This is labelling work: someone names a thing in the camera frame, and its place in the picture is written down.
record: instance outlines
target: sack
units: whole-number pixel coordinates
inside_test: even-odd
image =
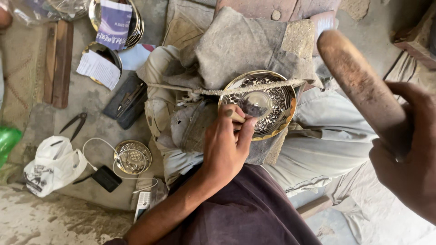
[[[27,188],[39,197],[62,188],[85,170],[87,160],[83,153],[73,150],[70,139],[52,136],[36,150],[35,160],[24,168]]]

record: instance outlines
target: wooden stick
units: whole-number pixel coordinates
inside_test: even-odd
[[[333,202],[328,198],[328,196],[322,196],[302,207],[297,208],[297,212],[303,219],[307,219],[331,206],[333,206]]]
[[[53,82],[56,65],[56,36],[58,24],[49,22],[47,36],[47,51],[45,58],[45,78],[44,78],[44,102],[51,104],[53,101]]]
[[[58,21],[52,103],[53,107],[59,109],[64,109],[68,105],[73,35],[73,23],[64,20]]]
[[[411,148],[413,128],[388,86],[339,31],[324,31],[317,46],[324,63],[357,110],[397,159],[404,160]]]
[[[238,121],[240,123],[245,123],[245,118],[241,117],[238,113],[236,113],[232,109],[228,109],[227,111],[225,111],[225,115],[235,121]]]

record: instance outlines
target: hand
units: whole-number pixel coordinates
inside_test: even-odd
[[[233,122],[227,117],[225,111],[229,109],[246,118],[245,123]],[[218,118],[207,128],[201,168],[208,178],[217,181],[221,187],[227,185],[242,169],[250,151],[256,122],[256,118],[246,116],[239,106],[228,104],[220,107]]]
[[[404,82],[386,82],[409,104],[413,118],[412,148],[404,163],[395,160],[379,139],[369,158],[380,182],[412,211],[436,225],[436,97]]]

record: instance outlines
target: paper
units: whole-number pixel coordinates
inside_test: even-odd
[[[123,69],[136,71],[144,65],[148,56],[155,48],[155,45],[136,44],[131,49],[120,51],[118,55],[123,63]]]
[[[129,32],[132,6],[109,0],[100,1],[102,22],[95,40],[111,50],[121,50]]]
[[[95,78],[113,90],[118,83],[121,72],[116,65],[90,50],[89,53],[82,55],[77,73]]]

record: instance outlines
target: stack of brass plates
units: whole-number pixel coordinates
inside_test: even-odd
[[[235,78],[224,90],[285,81],[272,71],[251,71]],[[265,140],[285,129],[295,113],[296,96],[291,86],[222,95],[218,107],[237,104],[245,114],[257,117],[252,141]]]
[[[118,0],[118,3],[124,3],[132,6],[132,18],[130,19],[129,32],[127,33],[126,44],[123,49],[129,49],[135,46],[144,34],[144,21],[139,14],[138,9],[131,0]],[[100,0],[91,0],[89,5],[89,19],[96,31],[99,31],[102,22],[102,9]]]

